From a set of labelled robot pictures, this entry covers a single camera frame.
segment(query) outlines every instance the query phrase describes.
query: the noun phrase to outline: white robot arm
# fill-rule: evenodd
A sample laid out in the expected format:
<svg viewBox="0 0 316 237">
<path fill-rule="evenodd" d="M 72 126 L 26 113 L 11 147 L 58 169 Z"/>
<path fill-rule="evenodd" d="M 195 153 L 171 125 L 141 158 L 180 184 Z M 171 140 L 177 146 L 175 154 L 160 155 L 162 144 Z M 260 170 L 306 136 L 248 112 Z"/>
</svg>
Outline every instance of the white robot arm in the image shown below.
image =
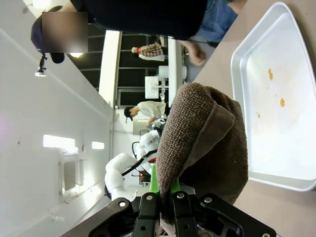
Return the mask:
<svg viewBox="0 0 316 237">
<path fill-rule="evenodd" d="M 143 158 L 143 162 L 136 169 L 139 171 L 145 170 L 151 174 L 152 166 L 148 160 L 157 156 L 159 141 L 160 137 L 158 132 L 153 130 L 141 137 L 140 143 L 136 147 L 137 159 L 129 154 L 121 153 L 109 161 L 106 165 L 106 175 L 104 180 L 108 191 L 111 193 L 112 200 L 116 198 L 126 198 L 133 201 L 135 199 L 137 191 L 129 192 L 124 188 L 122 173 Z"/>
</svg>

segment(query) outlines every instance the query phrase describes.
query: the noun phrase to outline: table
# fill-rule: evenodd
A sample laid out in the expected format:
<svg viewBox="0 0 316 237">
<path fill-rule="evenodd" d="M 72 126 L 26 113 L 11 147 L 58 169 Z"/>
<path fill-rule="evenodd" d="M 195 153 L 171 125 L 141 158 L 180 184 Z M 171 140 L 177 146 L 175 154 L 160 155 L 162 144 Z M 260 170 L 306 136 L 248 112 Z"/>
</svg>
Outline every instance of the table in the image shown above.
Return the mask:
<svg viewBox="0 0 316 237">
<path fill-rule="evenodd" d="M 230 62 L 234 50 L 277 0 L 248 0 L 223 41 L 208 60 L 196 82 L 212 86 L 231 98 Z M 316 0 L 283 0 L 302 32 L 312 66 L 316 69 Z M 249 181 L 236 207 L 271 226 L 283 237 L 315 236 L 316 192 L 297 193 Z"/>
</svg>

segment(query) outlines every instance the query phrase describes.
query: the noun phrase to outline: plaid shirt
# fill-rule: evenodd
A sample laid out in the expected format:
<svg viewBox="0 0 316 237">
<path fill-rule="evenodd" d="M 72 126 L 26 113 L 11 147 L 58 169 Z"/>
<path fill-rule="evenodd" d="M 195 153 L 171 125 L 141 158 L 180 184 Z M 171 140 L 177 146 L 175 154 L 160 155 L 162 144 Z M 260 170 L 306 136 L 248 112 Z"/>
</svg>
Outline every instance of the plaid shirt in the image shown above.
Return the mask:
<svg viewBox="0 0 316 237">
<path fill-rule="evenodd" d="M 162 48 L 160 44 L 158 43 L 153 43 L 153 44 L 141 47 L 139 53 L 146 57 L 156 57 L 156 56 L 163 55 Z"/>
</svg>

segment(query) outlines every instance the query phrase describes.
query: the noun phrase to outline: white tray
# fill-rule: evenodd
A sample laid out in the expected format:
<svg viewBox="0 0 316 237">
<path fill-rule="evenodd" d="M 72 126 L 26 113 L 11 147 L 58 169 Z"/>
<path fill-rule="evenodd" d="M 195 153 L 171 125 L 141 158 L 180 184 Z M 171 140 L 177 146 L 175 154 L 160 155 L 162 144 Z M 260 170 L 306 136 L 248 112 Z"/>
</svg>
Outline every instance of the white tray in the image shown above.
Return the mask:
<svg viewBox="0 0 316 237">
<path fill-rule="evenodd" d="M 315 76 L 285 4 L 272 5 L 244 39 L 233 53 L 231 70 L 234 99 L 240 102 L 246 126 L 249 179 L 297 191 L 313 189 Z"/>
</svg>

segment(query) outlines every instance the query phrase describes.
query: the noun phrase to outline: white shirt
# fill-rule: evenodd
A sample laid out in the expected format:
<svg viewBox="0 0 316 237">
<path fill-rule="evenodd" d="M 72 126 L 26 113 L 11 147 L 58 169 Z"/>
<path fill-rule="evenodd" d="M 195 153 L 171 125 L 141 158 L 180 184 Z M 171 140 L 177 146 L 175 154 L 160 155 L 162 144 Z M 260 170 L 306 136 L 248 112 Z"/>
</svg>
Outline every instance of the white shirt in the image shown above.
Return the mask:
<svg viewBox="0 0 316 237">
<path fill-rule="evenodd" d="M 155 101 L 144 101 L 144 102 L 140 102 L 137 106 L 143 115 L 151 117 L 151 118 L 152 117 L 160 118 L 162 115 L 164 115 L 166 103 L 155 102 Z"/>
</svg>

